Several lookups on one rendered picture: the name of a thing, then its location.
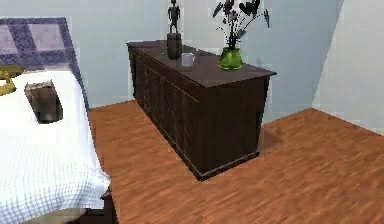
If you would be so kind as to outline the white mug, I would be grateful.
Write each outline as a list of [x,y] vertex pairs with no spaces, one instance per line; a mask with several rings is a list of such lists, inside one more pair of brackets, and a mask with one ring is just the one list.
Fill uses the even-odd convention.
[[195,61],[195,55],[193,53],[183,53],[181,55],[181,63],[184,67],[191,67]]

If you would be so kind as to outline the dark brown chest of drawers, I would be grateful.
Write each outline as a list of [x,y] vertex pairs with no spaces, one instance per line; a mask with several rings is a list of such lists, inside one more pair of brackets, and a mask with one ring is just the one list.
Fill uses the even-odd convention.
[[184,46],[190,67],[167,55],[164,40],[127,44],[139,106],[199,180],[259,155],[258,141],[270,77],[244,64],[218,67],[213,53]]

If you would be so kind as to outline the plant in green vase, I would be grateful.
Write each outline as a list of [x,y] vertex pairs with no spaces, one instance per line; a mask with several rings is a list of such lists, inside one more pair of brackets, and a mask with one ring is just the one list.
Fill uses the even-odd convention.
[[239,3],[236,3],[235,0],[225,0],[217,4],[212,17],[215,18],[219,13],[223,13],[222,24],[228,26],[228,30],[217,27],[217,30],[223,32],[226,41],[226,46],[222,49],[218,61],[220,69],[235,71],[242,67],[242,56],[237,44],[246,35],[251,22],[263,16],[267,27],[270,27],[269,11],[265,9],[259,13],[260,4],[261,0],[247,0]]

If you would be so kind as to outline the dark figure statue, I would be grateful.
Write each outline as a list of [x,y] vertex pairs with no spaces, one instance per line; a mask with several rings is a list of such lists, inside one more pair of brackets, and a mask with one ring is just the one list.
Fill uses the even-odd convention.
[[168,58],[177,60],[181,56],[182,40],[178,32],[178,20],[181,16],[180,7],[176,4],[177,0],[170,0],[171,6],[168,8],[168,18],[170,20],[169,33],[167,34],[167,53]]

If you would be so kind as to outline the dark grey box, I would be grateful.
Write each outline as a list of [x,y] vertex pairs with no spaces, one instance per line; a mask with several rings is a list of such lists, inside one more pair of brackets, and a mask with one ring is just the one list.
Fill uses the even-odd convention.
[[27,83],[24,93],[39,124],[50,124],[63,119],[63,107],[52,80]]

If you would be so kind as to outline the bed with white cover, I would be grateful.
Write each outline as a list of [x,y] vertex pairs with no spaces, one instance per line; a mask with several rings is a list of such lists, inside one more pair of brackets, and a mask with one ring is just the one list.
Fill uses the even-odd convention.
[[[0,224],[118,224],[66,19],[0,18],[0,65],[26,67],[0,96]],[[24,88],[49,80],[63,119],[39,124]]]

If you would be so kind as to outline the yellow pillow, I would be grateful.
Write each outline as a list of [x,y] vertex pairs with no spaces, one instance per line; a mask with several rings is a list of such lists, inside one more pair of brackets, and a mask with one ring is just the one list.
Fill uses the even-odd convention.
[[16,91],[13,78],[21,75],[25,70],[26,67],[21,65],[0,65],[0,80],[5,81],[4,84],[0,85],[0,96]]

